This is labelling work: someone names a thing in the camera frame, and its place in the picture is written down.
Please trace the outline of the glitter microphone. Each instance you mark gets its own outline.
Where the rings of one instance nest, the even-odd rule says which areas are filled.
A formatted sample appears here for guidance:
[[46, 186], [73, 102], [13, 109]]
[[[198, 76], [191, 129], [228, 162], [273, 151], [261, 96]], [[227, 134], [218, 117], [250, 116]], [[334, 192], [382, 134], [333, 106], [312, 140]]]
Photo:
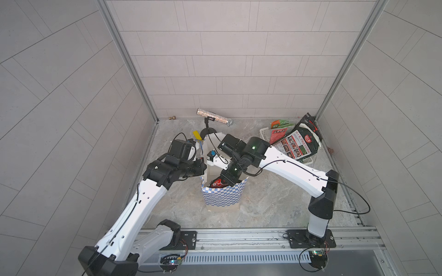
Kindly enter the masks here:
[[224, 116], [221, 116], [221, 115], [218, 115], [216, 113], [209, 112], [209, 111], [206, 111], [206, 110], [203, 110], [203, 109], [200, 109], [200, 108], [197, 110], [196, 114], [198, 116], [207, 118], [208, 120], [216, 121], [216, 122], [225, 124], [227, 126], [230, 126], [233, 123], [233, 120], [230, 119], [230, 118], [227, 118], [227, 117], [224, 117]]

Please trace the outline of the circuit board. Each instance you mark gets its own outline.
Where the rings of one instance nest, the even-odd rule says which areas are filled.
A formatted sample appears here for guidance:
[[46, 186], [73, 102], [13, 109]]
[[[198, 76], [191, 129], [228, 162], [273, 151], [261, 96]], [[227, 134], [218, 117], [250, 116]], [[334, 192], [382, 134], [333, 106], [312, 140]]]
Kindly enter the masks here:
[[328, 254], [324, 250], [314, 250], [309, 252], [310, 266], [316, 270], [322, 270], [327, 267]]
[[160, 264], [162, 266], [179, 266], [185, 259], [185, 255], [180, 254], [169, 254], [165, 255], [160, 259]]

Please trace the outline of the left circuit board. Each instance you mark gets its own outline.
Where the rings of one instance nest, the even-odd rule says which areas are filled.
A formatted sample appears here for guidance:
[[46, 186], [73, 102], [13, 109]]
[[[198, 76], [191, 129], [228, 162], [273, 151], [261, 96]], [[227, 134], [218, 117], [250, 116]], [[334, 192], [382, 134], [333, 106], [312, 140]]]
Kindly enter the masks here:
[[165, 255], [160, 259], [160, 264], [162, 266], [179, 266], [185, 259], [185, 255], [180, 254], [169, 254]]

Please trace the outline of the yellow block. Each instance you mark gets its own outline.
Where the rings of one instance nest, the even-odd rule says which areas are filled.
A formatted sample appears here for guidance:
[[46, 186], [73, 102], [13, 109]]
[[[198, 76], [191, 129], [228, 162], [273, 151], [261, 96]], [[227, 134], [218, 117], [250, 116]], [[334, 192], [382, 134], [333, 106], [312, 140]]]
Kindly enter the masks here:
[[201, 137], [200, 133], [198, 131], [193, 131], [193, 135], [198, 141], [203, 141], [203, 138]]

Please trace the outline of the red green small packet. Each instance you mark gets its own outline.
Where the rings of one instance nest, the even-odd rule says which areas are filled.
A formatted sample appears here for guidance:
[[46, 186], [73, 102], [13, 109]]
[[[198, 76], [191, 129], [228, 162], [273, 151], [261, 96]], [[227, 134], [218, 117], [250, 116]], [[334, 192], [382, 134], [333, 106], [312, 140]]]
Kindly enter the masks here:
[[288, 120], [276, 120], [270, 125], [270, 144], [275, 144], [280, 139], [284, 138], [287, 131], [295, 126]]

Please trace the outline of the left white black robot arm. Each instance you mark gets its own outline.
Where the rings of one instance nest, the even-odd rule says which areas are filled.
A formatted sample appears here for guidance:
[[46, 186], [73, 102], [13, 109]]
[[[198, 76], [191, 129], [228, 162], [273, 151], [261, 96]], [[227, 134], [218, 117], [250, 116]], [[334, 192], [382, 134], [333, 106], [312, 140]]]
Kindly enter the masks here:
[[200, 177], [207, 166], [196, 153], [194, 139], [171, 142], [169, 151], [148, 164], [130, 203], [115, 224], [95, 246], [86, 246], [78, 256], [87, 276], [134, 276], [139, 267], [160, 249], [177, 246], [181, 227], [164, 220], [140, 241], [144, 223], [160, 199], [178, 181]]

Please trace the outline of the black red condiment packet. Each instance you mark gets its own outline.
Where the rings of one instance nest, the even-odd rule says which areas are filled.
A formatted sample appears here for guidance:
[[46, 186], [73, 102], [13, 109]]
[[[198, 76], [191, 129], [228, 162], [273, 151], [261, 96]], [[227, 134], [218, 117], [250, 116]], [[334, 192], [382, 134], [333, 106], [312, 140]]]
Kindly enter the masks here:
[[285, 137], [272, 144], [284, 155], [301, 161], [314, 156], [322, 147], [322, 134], [317, 127], [315, 117], [310, 113], [304, 115]]

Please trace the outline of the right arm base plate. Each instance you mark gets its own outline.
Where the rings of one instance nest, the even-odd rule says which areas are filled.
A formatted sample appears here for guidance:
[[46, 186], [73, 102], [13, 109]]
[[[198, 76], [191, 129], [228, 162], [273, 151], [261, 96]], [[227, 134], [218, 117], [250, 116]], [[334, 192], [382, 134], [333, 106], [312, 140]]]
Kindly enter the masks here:
[[283, 238], [287, 239], [290, 248], [336, 248], [336, 242], [331, 230], [327, 229], [323, 238], [308, 232], [308, 230], [287, 230], [283, 234]]

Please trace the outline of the blue checkered paper bag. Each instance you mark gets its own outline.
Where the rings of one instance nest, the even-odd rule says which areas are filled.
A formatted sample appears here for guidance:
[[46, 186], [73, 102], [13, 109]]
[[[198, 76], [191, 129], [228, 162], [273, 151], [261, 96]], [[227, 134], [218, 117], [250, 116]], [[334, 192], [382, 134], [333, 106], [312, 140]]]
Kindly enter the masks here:
[[248, 177], [241, 176], [239, 179], [240, 182], [235, 186], [226, 186], [223, 188], [209, 187], [212, 181], [216, 180], [220, 176], [221, 171], [227, 166], [227, 164], [222, 161], [216, 161], [215, 165], [210, 165], [209, 163], [211, 163], [211, 161], [207, 156], [211, 151], [215, 150], [224, 137], [225, 134], [223, 133], [217, 133], [216, 135], [211, 133], [208, 135], [208, 138], [204, 139], [202, 145], [207, 168], [201, 177], [201, 192], [207, 209], [210, 212], [239, 210], [239, 202], [248, 181]]

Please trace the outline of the aluminium rail frame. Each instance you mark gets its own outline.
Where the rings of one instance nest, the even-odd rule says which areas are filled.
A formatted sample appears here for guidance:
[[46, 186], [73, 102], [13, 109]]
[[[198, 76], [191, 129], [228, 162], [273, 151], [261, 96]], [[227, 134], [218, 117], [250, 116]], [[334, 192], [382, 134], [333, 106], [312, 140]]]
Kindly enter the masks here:
[[[153, 230], [140, 230], [137, 241], [145, 238]], [[289, 241], [283, 238], [287, 230], [302, 228], [226, 228], [226, 229], [184, 229], [197, 231], [194, 250], [162, 250], [153, 254], [142, 265], [160, 265], [160, 259], [169, 254], [185, 255], [182, 265], [242, 265], [307, 263], [309, 252], [324, 250], [328, 260], [332, 251], [372, 251], [376, 257], [383, 255], [384, 242], [375, 227], [331, 228], [336, 248], [290, 248]], [[163, 266], [173, 270], [177, 266]]]

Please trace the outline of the white plastic basket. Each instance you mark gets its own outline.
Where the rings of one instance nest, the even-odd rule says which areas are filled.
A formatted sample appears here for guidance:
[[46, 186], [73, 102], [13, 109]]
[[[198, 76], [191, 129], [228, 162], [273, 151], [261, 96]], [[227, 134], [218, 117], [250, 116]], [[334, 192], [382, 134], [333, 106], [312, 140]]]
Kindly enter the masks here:
[[[269, 128], [260, 129], [260, 138], [262, 138], [263, 140], [266, 140], [266, 141], [267, 140], [270, 141], [270, 136], [271, 136], [271, 130]], [[305, 165], [311, 165], [314, 163], [315, 160], [316, 160], [316, 157], [311, 156], [311, 157], [301, 160], [300, 162]]]

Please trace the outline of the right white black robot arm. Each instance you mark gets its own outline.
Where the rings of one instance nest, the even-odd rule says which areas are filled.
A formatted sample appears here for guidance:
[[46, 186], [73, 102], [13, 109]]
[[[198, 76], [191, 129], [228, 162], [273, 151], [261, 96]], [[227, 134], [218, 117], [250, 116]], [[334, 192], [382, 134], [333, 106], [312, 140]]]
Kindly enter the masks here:
[[253, 166], [261, 171], [275, 173], [311, 195], [306, 238], [324, 240], [329, 221], [333, 218], [337, 197], [339, 174], [336, 171], [323, 172], [308, 167], [258, 137], [252, 137], [245, 143], [228, 134], [217, 149], [230, 158], [230, 163], [220, 174], [222, 182], [230, 186], [236, 185], [242, 174], [256, 176], [257, 174], [247, 172]]

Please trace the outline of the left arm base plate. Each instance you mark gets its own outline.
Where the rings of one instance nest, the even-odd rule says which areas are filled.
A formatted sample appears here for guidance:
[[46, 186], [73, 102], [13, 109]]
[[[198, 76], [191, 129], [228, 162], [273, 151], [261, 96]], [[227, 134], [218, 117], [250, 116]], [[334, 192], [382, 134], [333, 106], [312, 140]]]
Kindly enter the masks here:
[[162, 250], [194, 250], [196, 248], [198, 232], [197, 231], [181, 231], [180, 237], [173, 236], [169, 245]]

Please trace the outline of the right circuit board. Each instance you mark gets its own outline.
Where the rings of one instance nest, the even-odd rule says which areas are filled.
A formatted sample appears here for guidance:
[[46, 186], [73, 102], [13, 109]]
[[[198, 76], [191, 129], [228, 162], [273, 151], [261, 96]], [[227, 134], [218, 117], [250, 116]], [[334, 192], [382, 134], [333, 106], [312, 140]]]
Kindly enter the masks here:
[[314, 250], [309, 252], [310, 266], [316, 270], [322, 270], [327, 267], [328, 254], [324, 250]]

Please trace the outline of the black microphone stand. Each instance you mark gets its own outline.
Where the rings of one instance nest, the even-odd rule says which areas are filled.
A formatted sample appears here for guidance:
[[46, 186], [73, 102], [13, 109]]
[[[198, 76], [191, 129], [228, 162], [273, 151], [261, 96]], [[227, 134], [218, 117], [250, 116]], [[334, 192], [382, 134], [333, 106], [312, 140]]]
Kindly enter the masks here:
[[207, 136], [207, 135], [209, 135], [209, 134], [212, 134], [212, 133], [217, 133], [217, 131], [214, 129], [214, 128], [212, 128], [212, 127], [210, 127], [209, 126], [209, 122], [210, 121], [214, 121], [215, 119], [213, 118], [213, 117], [205, 117], [204, 118], [204, 124], [205, 124], [205, 127], [203, 128], [203, 130], [200, 132], [200, 136], [201, 136], [201, 138], [204, 140], [205, 139], [205, 137]]

